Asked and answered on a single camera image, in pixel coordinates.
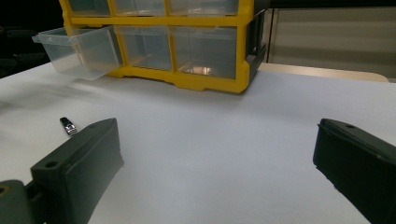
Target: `yellow frame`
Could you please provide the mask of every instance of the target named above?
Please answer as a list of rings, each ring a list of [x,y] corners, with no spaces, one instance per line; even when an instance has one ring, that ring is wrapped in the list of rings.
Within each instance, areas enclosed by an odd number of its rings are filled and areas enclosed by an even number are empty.
[[[127,64],[125,47],[119,35],[117,35],[121,57],[124,65],[110,72],[112,77],[146,77],[175,84],[179,88],[203,91],[212,89],[218,91],[242,92],[248,87],[250,81],[249,64],[245,61],[247,26],[253,20],[254,0],[239,0],[239,8],[236,16],[226,17],[179,17],[169,16],[168,0],[166,5],[166,16],[162,17],[120,17],[116,16],[113,0],[107,0],[110,17],[85,18],[76,17],[70,7],[68,0],[60,0],[64,16],[64,27],[79,28],[83,26],[101,27],[103,25],[188,25],[188,26],[233,26],[237,29],[236,35],[236,68],[235,79],[223,77],[209,77],[195,74],[181,73],[177,71],[175,52],[173,50],[173,39],[169,35],[172,71],[163,71],[142,67],[133,67]]]

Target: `table surface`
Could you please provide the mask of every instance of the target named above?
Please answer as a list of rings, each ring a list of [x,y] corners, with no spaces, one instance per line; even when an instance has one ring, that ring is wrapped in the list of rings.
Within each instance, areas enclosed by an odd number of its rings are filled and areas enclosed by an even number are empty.
[[[90,223],[368,223],[312,162],[322,118],[396,145],[396,84],[259,72],[243,94],[140,78],[94,81],[50,64],[0,79],[0,179],[117,118],[121,168]]]

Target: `yellow storage organizer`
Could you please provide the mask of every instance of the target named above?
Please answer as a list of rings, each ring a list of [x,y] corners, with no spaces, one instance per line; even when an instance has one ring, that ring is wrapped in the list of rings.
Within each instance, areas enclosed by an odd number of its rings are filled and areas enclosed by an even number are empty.
[[[112,77],[241,92],[265,54],[260,0],[60,0],[64,28],[114,26],[122,63]]]

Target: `white countertop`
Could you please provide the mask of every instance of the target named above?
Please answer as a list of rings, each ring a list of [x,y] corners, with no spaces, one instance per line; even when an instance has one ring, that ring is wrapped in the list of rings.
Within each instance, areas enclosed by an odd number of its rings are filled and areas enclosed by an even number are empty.
[[[119,123],[125,166],[90,223],[368,223],[312,162],[322,118],[396,145],[396,84],[260,72],[244,94],[153,80],[57,75],[45,64],[0,79],[0,180],[81,130]]]

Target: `small black object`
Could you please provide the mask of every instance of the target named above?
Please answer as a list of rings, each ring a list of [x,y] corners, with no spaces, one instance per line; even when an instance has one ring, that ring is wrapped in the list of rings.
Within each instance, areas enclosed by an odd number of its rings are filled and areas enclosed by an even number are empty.
[[[73,134],[78,133],[76,126],[68,118],[63,117],[60,119],[60,121],[64,126],[64,130],[66,131],[67,134],[72,136]]]
[[[396,147],[341,121],[319,124],[314,164],[372,223],[396,223]]]
[[[86,224],[122,165],[117,121],[91,124],[34,165],[26,187],[0,182],[1,223]]]

